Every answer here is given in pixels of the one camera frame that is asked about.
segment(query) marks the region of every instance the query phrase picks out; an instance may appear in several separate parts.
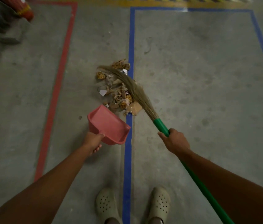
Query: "gray floor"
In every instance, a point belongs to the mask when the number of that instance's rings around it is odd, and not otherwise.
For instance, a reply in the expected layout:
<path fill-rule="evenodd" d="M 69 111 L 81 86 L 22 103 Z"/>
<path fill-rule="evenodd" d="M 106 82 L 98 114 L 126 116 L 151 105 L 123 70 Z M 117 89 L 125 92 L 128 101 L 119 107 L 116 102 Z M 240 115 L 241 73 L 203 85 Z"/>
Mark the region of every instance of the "gray floor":
<path fill-rule="evenodd" d="M 0 55 L 0 205 L 33 182 L 70 7 L 37 5 L 21 45 Z M 263 10 L 257 18 L 263 31 Z M 263 186 L 263 53 L 247 13 L 137 11 L 134 78 L 192 150 Z M 79 6 L 45 172 L 79 146 L 102 99 L 99 64 L 128 57 L 129 9 Z M 144 112 L 134 118 L 131 223 L 144 221 L 156 185 L 170 193 L 168 223 L 220 223 Z M 114 188 L 122 209 L 124 146 L 90 158 L 54 223 L 99 223 L 94 198 Z"/>

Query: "green handle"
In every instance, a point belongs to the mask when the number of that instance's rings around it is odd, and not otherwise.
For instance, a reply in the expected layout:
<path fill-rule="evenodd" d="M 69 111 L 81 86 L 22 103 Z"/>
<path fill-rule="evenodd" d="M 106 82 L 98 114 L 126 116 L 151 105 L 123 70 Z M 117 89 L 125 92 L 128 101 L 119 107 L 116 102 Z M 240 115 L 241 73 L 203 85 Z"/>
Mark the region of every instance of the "green handle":
<path fill-rule="evenodd" d="M 154 125 L 157 127 L 157 129 L 160 132 L 163 132 L 167 137 L 169 136 L 170 132 L 168 128 L 163 124 L 163 122 L 160 119 L 156 119 L 153 121 Z M 216 201 L 216 199 L 212 196 L 212 194 L 208 191 L 206 186 L 200 181 L 200 179 L 192 172 L 191 169 L 188 168 L 188 166 L 181 162 L 184 168 L 187 170 L 197 187 L 200 189 L 202 194 L 206 197 L 216 214 L 219 216 L 223 224 L 234 224 L 232 219 L 227 215 L 227 213 L 222 209 L 222 207 L 219 205 L 219 203 Z"/>

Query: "broom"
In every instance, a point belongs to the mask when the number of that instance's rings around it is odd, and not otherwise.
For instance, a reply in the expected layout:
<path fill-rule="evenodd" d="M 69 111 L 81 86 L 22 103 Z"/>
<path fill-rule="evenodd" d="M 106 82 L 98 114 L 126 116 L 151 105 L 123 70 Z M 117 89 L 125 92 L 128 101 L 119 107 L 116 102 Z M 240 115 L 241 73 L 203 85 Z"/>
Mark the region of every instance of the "broom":
<path fill-rule="evenodd" d="M 153 124 L 157 127 L 157 129 L 164 133 L 167 137 L 169 136 L 170 132 L 168 128 L 163 124 L 163 122 L 158 117 L 157 113 L 153 109 L 153 106 L 151 104 L 151 101 L 146 96 L 143 88 L 139 85 L 137 85 L 133 79 L 131 79 L 129 76 L 125 75 L 124 73 L 118 71 L 117 69 L 112 68 L 111 66 L 99 66 L 98 68 L 104 69 L 107 72 L 115 75 L 118 79 L 120 79 L 130 92 L 131 96 L 142 106 L 142 108 L 145 110 L 147 115 L 152 120 Z M 203 195 L 206 197 L 212 208 L 215 210 L 219 218 L 224 224 L 234 224 L 234 222 L 230 219 L 230 217 L 226 214 L 226 212 L 223 210 L 223 208 L 219 205 L 219 203 L 216 201 L 216 199 L 212 196 L 212 194 L 208 191 L 206 186 L 200 181 L 200 179 L 193 173 L 191 169 L 188 168 L 188 166 L 181 162 L 182 165 L 185 167 L 193 181 L 196 183 L 197 187 L 200 189 L 200 191 L 203 193 Z"/>

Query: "person's hand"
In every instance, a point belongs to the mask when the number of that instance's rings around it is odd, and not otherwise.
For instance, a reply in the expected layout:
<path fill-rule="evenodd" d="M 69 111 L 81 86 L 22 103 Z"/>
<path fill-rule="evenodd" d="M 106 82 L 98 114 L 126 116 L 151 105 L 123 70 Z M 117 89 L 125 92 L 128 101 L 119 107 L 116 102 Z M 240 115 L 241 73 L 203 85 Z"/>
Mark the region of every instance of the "person's hand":
<path fill-rule="evenodd" d="M 184 134 L 172 128 L 169 129 L 169 132 L 170 135 L 168 137 L 162 132 L 158 132 L 159 137 L 162 139 L 167 149 L 175 155 L 189 153 L 190 145 Z"/>
<path fill-rule="evenodd" d="M 94 134 L 87 132 L 84 137 L 82 147 L 89 150 L 89 154 L 96 153 L 101 148 L 101 140 L 104 138 L 103 134 Z"/>

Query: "crocs shoe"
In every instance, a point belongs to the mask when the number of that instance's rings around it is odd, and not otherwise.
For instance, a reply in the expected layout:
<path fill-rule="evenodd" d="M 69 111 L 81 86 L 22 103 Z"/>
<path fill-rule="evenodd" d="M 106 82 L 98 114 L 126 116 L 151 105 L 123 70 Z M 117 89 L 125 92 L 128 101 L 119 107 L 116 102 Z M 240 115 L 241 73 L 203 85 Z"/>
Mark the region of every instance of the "crocs shoe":
<path fill-rule="evenodd" d="M 151 206 L 147 223 L 154 217 L 160 218 L 163 224 L 166 223 L 171 206 L 169 193 L 163 187 L 155 187 L 152 191 Z"/>
<path fill-rule="evenodd" d="M 115 218 L 120 224 L 123 224 L 118 214 L 116 199 L 112 189 L 105 188 L 99 192 L 95 200 L 95 207 L 103 224 L 109 218 Z"/>

